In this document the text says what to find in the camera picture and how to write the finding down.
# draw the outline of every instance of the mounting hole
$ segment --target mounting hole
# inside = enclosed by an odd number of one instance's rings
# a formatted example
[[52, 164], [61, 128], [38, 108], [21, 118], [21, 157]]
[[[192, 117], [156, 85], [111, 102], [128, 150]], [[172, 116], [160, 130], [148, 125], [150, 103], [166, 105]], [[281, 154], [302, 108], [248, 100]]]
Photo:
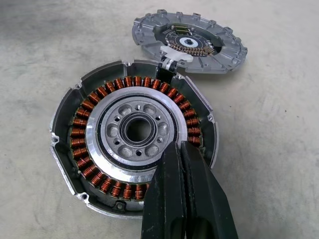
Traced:
[[156, 140], [156, 142], [157, 142], [157, 143], [162, 143], [162, 142], [163, 142], [163, 138], [158, 137], [157, 140]]
[[137, 118], [128, 123], [127, 137], [133, 142], [141, 142], [151, 133], [151, 124], [143, 118]]
[[137, 156], [141, 156], [141, 155], [142, 155], [142, 151], [137, 150], [137, 151], [136, 151], [136, 155], [137, 155]]
[[115, 145], [119, 145], [119, 144], [120, 144], [120, 140], [119, 140], [118, 138], [116, 138], [116, 139], [114, 139], [113, 143], [114, 143]]

